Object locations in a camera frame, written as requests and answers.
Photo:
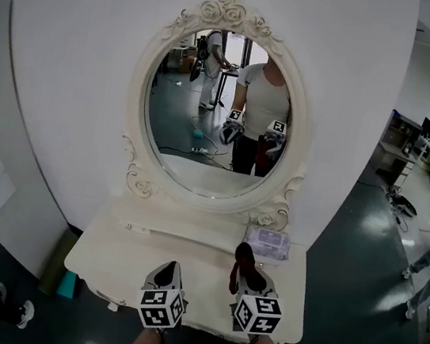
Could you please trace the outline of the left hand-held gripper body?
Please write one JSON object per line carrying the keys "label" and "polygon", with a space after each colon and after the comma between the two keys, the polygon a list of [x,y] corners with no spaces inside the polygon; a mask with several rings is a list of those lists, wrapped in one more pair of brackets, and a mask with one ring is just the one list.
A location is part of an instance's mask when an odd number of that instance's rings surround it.
{"label": "left hand-held gripper body", "polygon": [[147,329],[173,328],[184,314],[182,289],[144,289],[138,297],[139,318]]}

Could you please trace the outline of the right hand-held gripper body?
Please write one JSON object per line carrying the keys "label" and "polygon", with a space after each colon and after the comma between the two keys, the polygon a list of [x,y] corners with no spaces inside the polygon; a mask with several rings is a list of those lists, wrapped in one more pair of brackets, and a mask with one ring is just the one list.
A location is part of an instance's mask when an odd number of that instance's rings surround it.
{"label": "right hand-held gripper body", "polygon": [[242,295],[233,316],[246,334],[271,335],[283,316],[280,299],[267,296]]}

